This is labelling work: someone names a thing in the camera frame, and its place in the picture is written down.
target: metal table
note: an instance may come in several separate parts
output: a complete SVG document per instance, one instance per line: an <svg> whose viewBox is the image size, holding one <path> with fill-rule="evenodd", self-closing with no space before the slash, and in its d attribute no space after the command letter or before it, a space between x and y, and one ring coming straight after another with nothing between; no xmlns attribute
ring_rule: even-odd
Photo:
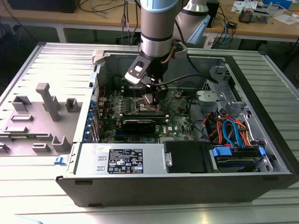
<svg viewBox="0 0 299 224"><path fill-rule="evenodd" d="M14 109L16 94L33 93L38 82L48 82L59 101L76 96L82 102L93 70L92 53L114 45L47 43L37 46L0 97L0 128ZM189 53L231 55L265 109L299 159L299 94L268 58L255 51L190 49ZM80 208L55 183L64 166L56 156L0 157L2 211L52 223L292 223L299 222L299 183L273 190L251 203L193 204L115 208Z"/></svg>

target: warning label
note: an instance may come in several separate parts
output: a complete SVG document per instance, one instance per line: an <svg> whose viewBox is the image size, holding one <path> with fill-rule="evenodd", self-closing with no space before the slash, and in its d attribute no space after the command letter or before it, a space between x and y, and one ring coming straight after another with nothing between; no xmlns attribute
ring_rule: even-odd
<svg viewBox="0 0 299 224"><path fill-rule="evenodd" d="M110 149L110 174L143 174L142 149Z"/></svg>

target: motherboard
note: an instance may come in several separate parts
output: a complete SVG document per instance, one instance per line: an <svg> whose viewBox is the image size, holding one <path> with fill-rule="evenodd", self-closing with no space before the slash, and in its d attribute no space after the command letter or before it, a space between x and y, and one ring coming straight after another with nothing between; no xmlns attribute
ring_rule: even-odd
<svg viewBox="0 0 299 224"><path fill-rule="evenodd" d="M163 143L194 140L187 116L187 97L169 91L158 105L148 105L139 95L112 91L99 98L98 116L102 143Z"/></svg>

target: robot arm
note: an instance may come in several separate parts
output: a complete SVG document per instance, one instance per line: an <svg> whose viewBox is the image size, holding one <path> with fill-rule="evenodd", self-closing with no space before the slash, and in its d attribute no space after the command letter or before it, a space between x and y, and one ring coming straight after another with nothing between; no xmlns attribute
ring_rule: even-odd
<svg viewBox="0 0 299 224"><path fill-rule="evenodd" d="M153 84L163 81L168 61L176 48L173 38L181 39L174 28L175 20L182 28L184 39L197 43L210 17L207 14L206 0L140 0L140 3L141 52L125 78L133 85L151 88L152 98L147 96L147 101L155 104L163 97L164 94L159 92L165 88L154 87Z"/></svg>

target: wooden desk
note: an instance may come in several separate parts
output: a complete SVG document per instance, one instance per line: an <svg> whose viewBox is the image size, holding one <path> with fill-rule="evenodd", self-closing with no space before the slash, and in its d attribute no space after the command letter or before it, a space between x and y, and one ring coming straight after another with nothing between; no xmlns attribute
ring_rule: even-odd
<svg viewBox="0 0 299 224"><path fill-rule="evenodd" d="M224 14L230 21L238 23L234 38L240 39L255 39L255 40L270 40L270 41L285 41L295 42L299 37L299 23L286 25L273 18L270 18L267 24L264 23L240 23L238 21L238 13L232 13L231 8L234 0L220 0ZM93 0L93 5L107 3L109 0ZM101 6L98 9L105 9L117 5L121 5L122 0L116 0L108 6ZM98 16L94 13L84 12L77 9L73 14L57 13L57 12L40 12L40 11L25 11L25 10L12 10L10 5L6 6L10 12L21 22L23 25L29 26L42 26L54 27L60 42L67 42L64 33L65 28L80 28L80 29L95 29L95 30L121 30L121 17L123 7L117 7L107 12L108 18ZM91 10L89 2L83 6L86 10ZM292 5L290 10L298 10L299 7ZM138 9L138 17L140 22L140 10ZM17 24L11 15L6 11L2 2L0 4L0 17L1 22L4 24ZM129 4L129 18L130 27L133 30L136 26L135 6ZM204 33L210 39L220 36L223 28L218 20L215 21L212 28L207 28Z"/></svg>

